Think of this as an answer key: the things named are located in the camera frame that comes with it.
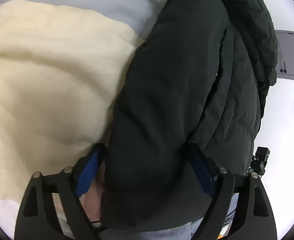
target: fleece blanket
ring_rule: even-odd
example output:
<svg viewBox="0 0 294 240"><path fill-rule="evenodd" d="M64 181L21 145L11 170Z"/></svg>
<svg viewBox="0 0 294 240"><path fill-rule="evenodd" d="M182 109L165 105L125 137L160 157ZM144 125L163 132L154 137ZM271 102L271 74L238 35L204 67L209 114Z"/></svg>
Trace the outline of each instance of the fleece blanket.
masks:
<svg viewBox="0 0 294 240"><path fill-rule="evenodd" d="M166 0L0 0L0 200L100 142Z"/></svg>

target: black metal bracket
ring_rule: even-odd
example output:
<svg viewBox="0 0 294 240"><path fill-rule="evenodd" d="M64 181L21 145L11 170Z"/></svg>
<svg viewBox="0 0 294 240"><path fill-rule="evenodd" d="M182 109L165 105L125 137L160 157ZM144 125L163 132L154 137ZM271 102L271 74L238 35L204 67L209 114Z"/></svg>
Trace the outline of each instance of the black metal bracket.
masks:
<svg viewBox="0 0 294 240"><path fill-rule="evenodd" d="M270 154L270 151L268 148L258 147L255 153L255 156L253 155L252 157L252 161L251 161L252 171L256 172L260 176L263 176L265 174L265 168L267 165L269 154Z"/></svg>
<svg viewBox="0 0 294 240"><path fill-rule="evenodd" d="M225 168L218 168L211 158L203 155L197 145L189 145L202 161L200 168L206 168L205 180L215 187L212 202L192 240L216 240L226 218L231 198L239 193L236 213L229 234L222 239L229 240L277 240L276 225L267 194L256 172L247 176L234 175ZM23 197L15 231L15 240L70 240L62 233L54 207L52 193L58 193L68 224L76 240L100 240L98 232L88 220L75 195L79 169L86 158L75 167L66 167L59 174L42 176L35 172Z"/></svg>

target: black puffer jacket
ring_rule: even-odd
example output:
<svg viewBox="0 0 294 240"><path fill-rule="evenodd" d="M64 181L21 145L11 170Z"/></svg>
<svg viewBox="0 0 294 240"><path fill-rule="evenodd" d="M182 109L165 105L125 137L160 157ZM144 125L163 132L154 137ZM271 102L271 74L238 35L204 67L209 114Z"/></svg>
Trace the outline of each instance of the black puffer jacket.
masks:
<svg viewBox="0 0 294 240"><path fill-rule="evenodd" d="M184 145L244 174L276 61L263 0L168 0L115 106L103 224L154 231L203 217L210 198Z"/></svg>

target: metal bolt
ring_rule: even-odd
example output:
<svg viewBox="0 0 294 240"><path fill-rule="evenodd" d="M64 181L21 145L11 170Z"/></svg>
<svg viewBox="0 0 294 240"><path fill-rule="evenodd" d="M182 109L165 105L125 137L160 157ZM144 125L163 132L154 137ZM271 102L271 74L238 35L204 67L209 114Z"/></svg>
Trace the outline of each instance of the metal bolt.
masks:
<svg viewBox="0 0 294 240"><path fill-rule="evenodd" d="M32 177L37 179L41 176L41 172L40 171L36 171L34 174L32 174Z"/></svg>
<svg viewBox="0 0 294 240"><path fill-rule="evenodd" d="M258 178L258 174L256 172L252 172L251 173L252 178L257 179Z"/></svg>
<svg viewBox="0 0 294 240"><path fill-rule="evenodd" d="M223 174L226 174L228 172L227 169L225 169L224 167L220 167L218 170L220 173L223 173Z"/></svg>
<svg viewBox="0 0 294 240"><path fill-rule="evenodd" d="M71 173L72 172L72 167L68 166L64 168L64 173Z"/></svg>

